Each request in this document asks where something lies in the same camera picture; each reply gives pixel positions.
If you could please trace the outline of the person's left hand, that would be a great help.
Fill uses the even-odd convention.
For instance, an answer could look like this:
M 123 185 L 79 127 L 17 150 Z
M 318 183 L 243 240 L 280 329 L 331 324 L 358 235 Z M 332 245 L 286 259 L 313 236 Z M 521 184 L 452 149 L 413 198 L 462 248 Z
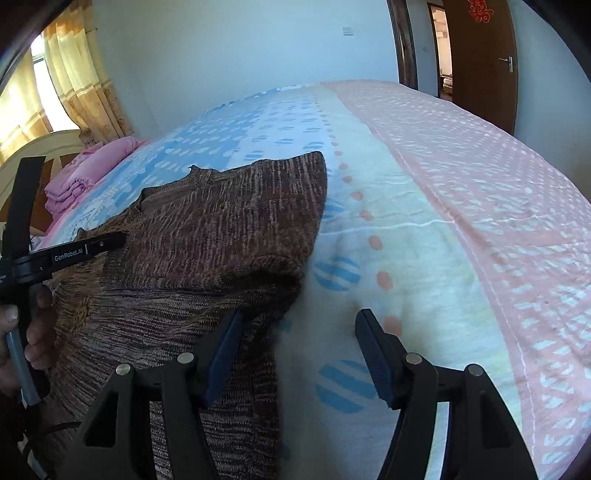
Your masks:
M 30 288 L 29 299 L 17 299 L 19 306 L 1 303 L 1 393 L 37 405 L 49 392 L 45 371 L 57 358 L 57 315 L 43 284 Z

